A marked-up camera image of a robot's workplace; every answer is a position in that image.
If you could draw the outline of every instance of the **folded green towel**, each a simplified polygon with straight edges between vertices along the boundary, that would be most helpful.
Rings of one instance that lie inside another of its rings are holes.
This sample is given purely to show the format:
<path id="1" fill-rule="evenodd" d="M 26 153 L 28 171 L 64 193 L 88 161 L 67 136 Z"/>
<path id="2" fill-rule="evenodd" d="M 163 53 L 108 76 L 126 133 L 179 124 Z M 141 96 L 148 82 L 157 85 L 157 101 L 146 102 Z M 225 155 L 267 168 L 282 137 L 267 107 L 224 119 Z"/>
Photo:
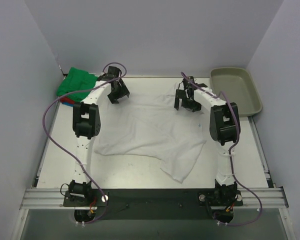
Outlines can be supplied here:
<path id="1" fill-rule="evenodd" d="M 71 67 L 68 75 L 56 91 L 56 95 L 60 97 L 69 92 L 92 89 L 96 85 L 97 78 L 97 76 L 90 74 L 87 71 Z M 89 91 L 74 93 L 67 97 L 75 102 L 81 102 L 89 95 L 89 93 Z"/>

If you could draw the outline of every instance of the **stack of folded cloth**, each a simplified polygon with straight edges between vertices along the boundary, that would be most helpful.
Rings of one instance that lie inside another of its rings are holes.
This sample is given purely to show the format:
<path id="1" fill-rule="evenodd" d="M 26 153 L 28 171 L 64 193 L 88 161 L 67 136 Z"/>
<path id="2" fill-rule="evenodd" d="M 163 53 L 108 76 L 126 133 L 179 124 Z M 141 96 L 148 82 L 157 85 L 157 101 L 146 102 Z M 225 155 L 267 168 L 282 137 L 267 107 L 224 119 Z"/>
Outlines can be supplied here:
<path id="1" fill-rule="evenodd" d="M 87 71 L 71 67 L 68 75 L 60 84 L 56 95 L 58 97 L 73 91 L 92 89 L 96 85 L 98 77 Z M 70 94 L 60 99 L 60 102 L 73 106 L 75 102 L 81 102 L 89 95 L 89 91 Z"/>

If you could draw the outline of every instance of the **tray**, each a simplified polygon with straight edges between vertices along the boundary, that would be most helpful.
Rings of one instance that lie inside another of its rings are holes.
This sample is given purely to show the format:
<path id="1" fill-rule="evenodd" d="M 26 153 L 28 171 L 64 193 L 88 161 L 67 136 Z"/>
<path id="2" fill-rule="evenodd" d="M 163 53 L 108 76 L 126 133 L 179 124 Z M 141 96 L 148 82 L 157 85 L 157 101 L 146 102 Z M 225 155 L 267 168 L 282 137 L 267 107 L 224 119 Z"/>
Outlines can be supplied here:
<path id="1" fill-rule="evenodd" d="M 250 74 L 239 67 L 215 68 L 210 73 L 213 92 L 223 91 L 230 102 L 238 106 L 239 117 L 248 117 L 259 113 L 262 103 Z"/>

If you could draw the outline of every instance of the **white cloth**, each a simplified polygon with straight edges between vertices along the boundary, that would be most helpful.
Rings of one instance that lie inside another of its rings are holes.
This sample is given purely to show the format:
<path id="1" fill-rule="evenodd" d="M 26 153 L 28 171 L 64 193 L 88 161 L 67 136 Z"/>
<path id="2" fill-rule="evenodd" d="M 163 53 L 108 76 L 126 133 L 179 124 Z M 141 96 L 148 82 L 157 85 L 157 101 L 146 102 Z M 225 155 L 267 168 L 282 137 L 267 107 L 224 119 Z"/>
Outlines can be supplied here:
<path id="1" fill-rule="evenodd" d="M 177 84 L 166 94 L 131 92 L 119 104 L 100 107 L 101 131 L 94 151 L 102 155 L 139 155 L 161 160 L 161 169 L 183 182 L 206 142 L 201 111 L 174 109 Z"/>

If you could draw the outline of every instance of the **white table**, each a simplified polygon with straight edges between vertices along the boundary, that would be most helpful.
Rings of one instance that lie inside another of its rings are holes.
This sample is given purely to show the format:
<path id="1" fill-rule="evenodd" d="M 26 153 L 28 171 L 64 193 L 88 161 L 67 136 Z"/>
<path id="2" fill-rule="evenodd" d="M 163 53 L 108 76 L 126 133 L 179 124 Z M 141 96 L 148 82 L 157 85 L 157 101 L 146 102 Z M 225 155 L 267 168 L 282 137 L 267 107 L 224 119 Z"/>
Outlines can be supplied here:
<path id="1" fill-rule="evenodd" d="M 131 94 L 165 93 L 181 78 L 125 78 Z M 208 78 L 198 78 L 198 83 L 209 86 Z M 93 153 L 91 176 L 105 189 L 187 189 L 214 188 L 217 173 L 216 144 L 209 134 L 210 115 L 205 114 L 205 138 L 200 157 L 189 176 L 179 183 L 160 169 L 160 160 L 137 155 L 103 156 Z M 247 117 L 240 118 L 240 142 L 235 148 L 234 170 L 238 180 L 249 188 L 267 188 L 263 165 Z M 72 130 L 72 107 L 60 104 L 51 129 L 52 137 L 62 146 L 75 153 L 76 136 Z M 75 160 L 48 141 L 39 168 L 37 188 L 59 189 L 61 184 L 72 180 Z"/>

